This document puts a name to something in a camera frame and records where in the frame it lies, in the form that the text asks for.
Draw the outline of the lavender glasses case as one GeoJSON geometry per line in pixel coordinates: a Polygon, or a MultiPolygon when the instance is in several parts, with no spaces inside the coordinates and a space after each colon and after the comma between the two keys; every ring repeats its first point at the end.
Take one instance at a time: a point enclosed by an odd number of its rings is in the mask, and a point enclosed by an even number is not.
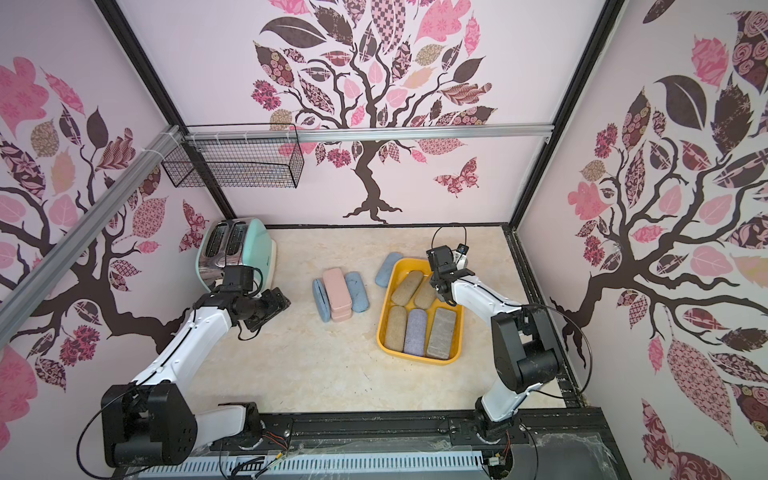
{"type": "Polygon", "coordinates": [[[409,311],[405,332],[403,352],[412,356],[425,355],[428,315],[423,309],[409,311]]]}

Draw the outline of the yellow plastic storage tray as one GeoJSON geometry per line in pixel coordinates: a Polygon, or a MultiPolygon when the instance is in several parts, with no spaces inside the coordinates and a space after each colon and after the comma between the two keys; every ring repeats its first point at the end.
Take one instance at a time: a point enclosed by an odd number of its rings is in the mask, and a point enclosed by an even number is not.
{"type": "Polygon", "coordinates": [[[406,277],[410,274],[411,271],[419,271],[423,273],[426,284],[429,284],[431,269],[426,259],[402,258],[394,264],[393,270],[390,275],[389,285],[386,289],[385,297],[384,297],[382,308],[381,308],[381,314],[380,314],[377,333],[376,333],[377,344],[385,353],[392,355],[394,357],[416,361],[416,362],[422,362],[426,364],[432,364],[432,365],[440,365],[440,366],[449,365],[455,362],[460,357],[462,352],[464,308],[461,306],[450,306],[445,302],[442,302],[440,300],[435,300],[429,308],[425,309],[425,311],[427,312],[427,325],[426,325],[426,332],[425,332],[424,349],[427,349],[429,346],[429,341],[431,338],[431,333],[433,330],[433,324],[434,324],[437,310],[444,309],[444,310],[452,311],[455,313],[456,318],[454,322],[454,329],[451,337],[450,348],[448,349],[448,355],[446,358],[430,357],[430,356],[427,356],[426,354],[422,356],[411,355],[403,351],[393,350],[385,344],[386,337],[387,337],[389,312],[391,308],[395,306],[395,303],[392,301],[391,297],[394,291],[406,279],[406,277]]]}

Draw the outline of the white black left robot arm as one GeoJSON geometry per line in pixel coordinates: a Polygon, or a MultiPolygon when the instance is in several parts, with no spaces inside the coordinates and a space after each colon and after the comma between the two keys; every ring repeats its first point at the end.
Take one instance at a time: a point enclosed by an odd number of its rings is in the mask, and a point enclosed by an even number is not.
{"type": "Polygon", "coordinates": [[[225,403],[195,414],[185,394],[197,371],[231,328],[256,333],[290,306],[280,289],[258,295],[225,291],[201,296],[178,336],[127,384],[101,400],[105,462],[112,468],[180,465],[196,450],[244,434],[259,438],[254,402],[225,403]]]}

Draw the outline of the tan glasses case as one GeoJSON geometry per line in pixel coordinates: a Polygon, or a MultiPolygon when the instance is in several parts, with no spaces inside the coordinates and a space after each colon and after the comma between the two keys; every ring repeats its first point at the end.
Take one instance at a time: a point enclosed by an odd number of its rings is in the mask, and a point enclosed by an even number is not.
{"type": "Polygon", "coordinates": [[[413,303],[418,309],[428,310],[435,300],[437,299],[437,293],[434,287],[430,284],[428,279],[425,279],[417,289],[413,303]]]}
{"type": "Polygon", "coordinates": [[[406,306],[414,296],[424,279],[424,273],[419,270],[410,271],[398,284],[391,295],[391,301],[397,306],[406,306]]]}
{"type": "Polygon", "coordinates": [[[405,344],[408,312],[403,306],[392,306],[388,313],[384,345],[387,349],[402,352],[405,344]]]}

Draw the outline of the grey rectangular glasses case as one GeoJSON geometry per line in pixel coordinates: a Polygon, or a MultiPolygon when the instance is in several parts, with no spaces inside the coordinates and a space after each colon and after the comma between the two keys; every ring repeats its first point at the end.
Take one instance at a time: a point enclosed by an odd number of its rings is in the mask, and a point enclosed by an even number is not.
{"type": "Polygon", "coordinates": [[[445,308],[435,310],[432,330],[426,348],[428,358],[447,360],[450,357],[456,318],[456,312],[453,310],[445,308]]]}

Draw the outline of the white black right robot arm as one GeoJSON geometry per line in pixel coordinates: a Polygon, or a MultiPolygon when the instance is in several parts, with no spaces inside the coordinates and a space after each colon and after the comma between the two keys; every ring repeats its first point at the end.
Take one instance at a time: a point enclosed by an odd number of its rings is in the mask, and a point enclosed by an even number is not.
{"type": "Polygon", "coordinates": [[[526,399],[556,379],[564,365],[562,350],[544,306],[523,305],[485,285],[466,267],[468,247],[438,246],[426,252],[429,283],[437,297],[462,306],[490,327],[497,378],[475,405],[481,438],[505,435],[526,399]]]}

